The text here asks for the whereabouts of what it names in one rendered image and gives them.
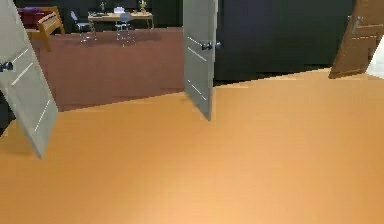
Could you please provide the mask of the brown wooden room door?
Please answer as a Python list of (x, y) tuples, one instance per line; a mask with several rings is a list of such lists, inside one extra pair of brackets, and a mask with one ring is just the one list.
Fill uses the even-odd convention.
[(354, 34), (348, 19), (329, 79), (364, 73), (384, 36), (384, 0), (355, 0), (353, 16), (363, 16)]

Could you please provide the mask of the grey panelled room door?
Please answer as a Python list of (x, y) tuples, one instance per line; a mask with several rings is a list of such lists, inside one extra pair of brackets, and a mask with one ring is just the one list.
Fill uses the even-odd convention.
[(58, 115), (45, 79), (13, 0), (0, 0), (0, 91), (38, 157), (43, 158)]
[(203, 43), (216, 43), (218, 0), (183, 0), (184, 92), (210, 121), (215, 48), (202, 50)]

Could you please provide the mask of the grey metal chair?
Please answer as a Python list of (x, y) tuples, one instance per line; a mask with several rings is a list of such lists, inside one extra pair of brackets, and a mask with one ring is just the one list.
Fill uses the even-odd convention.
[[(73, 10), (70, 11), (70, 16), (71, 16), (71, 19), (73, 20), (75, 26), (77, 27), (81, 43), (85, 43), (88, 40), (96, 40), (97, 39), (96, 34), (95, 34), (95, 26), (92, 22), (81, 22)], [(87, 29), (89, 29), (91, 32), (90, 36), (86, 35)]]
[(116, 39), (126, 40), (127, 42), (133, 42), (134, 36), (131, 33), (131, 14), (122, 13), (119, 15), (119, 20), (115, 23)]

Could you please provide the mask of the light wooden table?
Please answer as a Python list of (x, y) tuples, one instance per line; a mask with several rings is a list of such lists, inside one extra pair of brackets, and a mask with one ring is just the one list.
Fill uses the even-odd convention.
[[(88, 16), (88, 21), (90, 24), (96, 22), (117, 22), (120, 21), (123, 15), (121, 13), (106, 13), (103, 15), (92, 14)], [(154, 16), (150, 12), (136, 12), (130, 13), (131, 20), (145, 20), (147, 23), (148, 29), (154, 28)]]

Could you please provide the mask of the dark red sofa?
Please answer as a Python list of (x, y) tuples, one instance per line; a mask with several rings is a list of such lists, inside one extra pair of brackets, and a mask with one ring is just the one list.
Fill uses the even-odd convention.
[(25, 29), (37, 29), (38, 21), (52, 13), (52, 10), (43, 10), (39, 7), (24, 7), (17, 9)]

